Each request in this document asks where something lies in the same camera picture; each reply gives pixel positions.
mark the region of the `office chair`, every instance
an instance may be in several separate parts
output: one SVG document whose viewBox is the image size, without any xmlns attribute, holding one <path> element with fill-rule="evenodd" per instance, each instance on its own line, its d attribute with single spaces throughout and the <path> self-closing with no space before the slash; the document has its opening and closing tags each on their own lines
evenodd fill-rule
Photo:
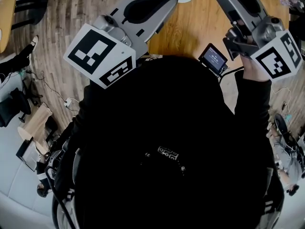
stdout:
<svg viewBox="0 0 305 229">
<path fill-rule="evenodd" d="M 25 115 L 31 114 L 30 104 L 23 92 L 16 88 L 8 97 L 0 103 L 0 127 L 7 127 L 12 118 L 20 111 L 24 114 L 20 121 L 24 122 Z"/>
</svg>

